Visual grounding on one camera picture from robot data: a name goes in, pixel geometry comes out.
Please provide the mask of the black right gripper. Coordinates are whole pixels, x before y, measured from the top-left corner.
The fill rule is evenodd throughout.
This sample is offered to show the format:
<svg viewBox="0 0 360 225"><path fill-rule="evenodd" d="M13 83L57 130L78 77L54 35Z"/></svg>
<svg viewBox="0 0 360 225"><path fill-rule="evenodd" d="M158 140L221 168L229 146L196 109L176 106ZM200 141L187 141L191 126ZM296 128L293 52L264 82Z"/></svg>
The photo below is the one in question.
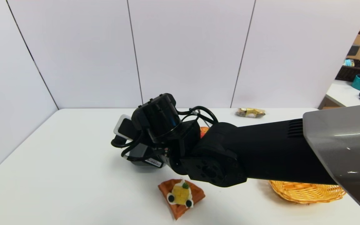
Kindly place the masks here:
<svg viewBox="0 0 360 225"><path fill-rule="evenodd" d="M153 168L162 168L165 165L162 155L167 152L166 148L153 148L148 145L139 143L131 150L126 150L129 146L125 146L125 159L136 166L147 166Z"/></svg>

